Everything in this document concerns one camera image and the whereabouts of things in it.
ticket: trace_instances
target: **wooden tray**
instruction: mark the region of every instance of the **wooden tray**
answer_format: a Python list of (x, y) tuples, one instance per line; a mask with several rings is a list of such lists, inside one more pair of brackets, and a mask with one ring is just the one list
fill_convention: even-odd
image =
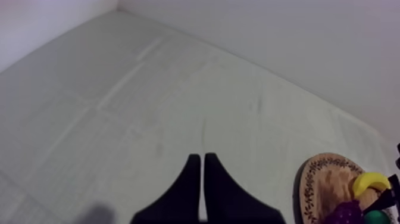
[[(353, 161), (333, 153), (323, 153), (311, 157), (304, 165), (299, 183), (299, 200), (304, 224), (322, 223), (336, 206), (354, 199), (352, 184), (364, 173)], [(379, 192), (367, 189), (360, 198), (362, 210), (371, 205)], [(392, 213), (385, 210), (393, 221)]]

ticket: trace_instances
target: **banana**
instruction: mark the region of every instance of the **banana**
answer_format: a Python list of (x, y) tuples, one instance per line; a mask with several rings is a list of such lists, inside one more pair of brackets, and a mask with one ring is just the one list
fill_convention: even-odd
[(375, 188), (379, 191), (390, 189), (390, 183), (387, 177), (377, 172), (367, 172), (359, 175), (353, 183), (353, 193), (355, 198), (368, 188)]

